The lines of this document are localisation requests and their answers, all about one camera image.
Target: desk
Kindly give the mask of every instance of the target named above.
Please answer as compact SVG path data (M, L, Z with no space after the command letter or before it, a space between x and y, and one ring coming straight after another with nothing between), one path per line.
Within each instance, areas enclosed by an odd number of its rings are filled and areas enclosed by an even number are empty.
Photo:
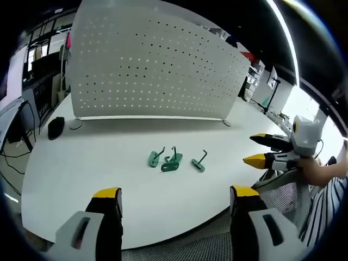
M71 97L51 116L74 119ZM61 137L47 139L47 126L30 156L23 181L24 227L55 241L57 229L84 210L100 189L122 188L123 249L145 246L184 233L229 206L232 184L252 186L264 173L243 157L268 152L249 139L283 132L257 109L238 99L228 117L232 127L206 120L88 120L78 130L67 124ZM147 166L151 151L171 147L183 154L177 171ZM199 173L190 165L208 152Z

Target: striped shirt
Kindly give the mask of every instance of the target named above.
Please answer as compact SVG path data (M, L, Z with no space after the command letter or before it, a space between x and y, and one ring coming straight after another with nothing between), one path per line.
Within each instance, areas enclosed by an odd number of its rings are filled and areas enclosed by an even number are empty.
M348 177L333 178L319 193L312 198L312 207L309 213L308 226L301 240L307 246L314 246L330 224L333 215L339 208L344 191L348 184Z

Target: wall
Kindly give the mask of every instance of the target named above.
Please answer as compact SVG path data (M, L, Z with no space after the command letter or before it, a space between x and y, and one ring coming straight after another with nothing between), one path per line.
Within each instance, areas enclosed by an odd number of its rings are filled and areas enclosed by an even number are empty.
M269 71L264 71L262 78L260 80L259 86L257 86L256 91L254 92L254 95L252 96L252 99L264 104L266 100L269 100L273 90L267 85L267 80L270 75ZM271 107L273 108L273 111L276 113L279 113L284 108L284 105L286 104L289 95L291 93L291 90L293 86L283 80L282 78L278 77L278 80L281 81L281 83L278 86L277 92L272 100Z

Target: perforated partition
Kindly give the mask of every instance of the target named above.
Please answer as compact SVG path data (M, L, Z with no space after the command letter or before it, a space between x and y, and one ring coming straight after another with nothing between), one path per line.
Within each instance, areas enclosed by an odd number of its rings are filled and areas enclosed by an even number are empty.
M76 117L224 119L250 62L181 18L137 7L80 7L69 65Z

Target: ceiling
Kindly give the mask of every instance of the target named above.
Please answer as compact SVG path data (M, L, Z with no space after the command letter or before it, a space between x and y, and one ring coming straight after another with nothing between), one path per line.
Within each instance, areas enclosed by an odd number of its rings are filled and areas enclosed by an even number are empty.
M293 60L283 30L273 11L266 1L215 0L209 4L197 4L190 0L167 0L166 2L189 9L219 25L233 35L249 51L261 59L266 69L272 65L280 65L294 71ZM343 70L335 56L328 49L323 39L285 0L276 0L292 35L297 58L299 61L300 77L311 83L324 96L330 97L342 81ZM325 21L340 45L342 53L348 54L348 22L345 10L348 1L339 0L308 0L307 3ZM27 28L41 22L54 14L58 8L74 8L80 0L51 0L42 1L38 5L29 5L26 19L21 21ZM279 71L279 76L295 83L288 73Z

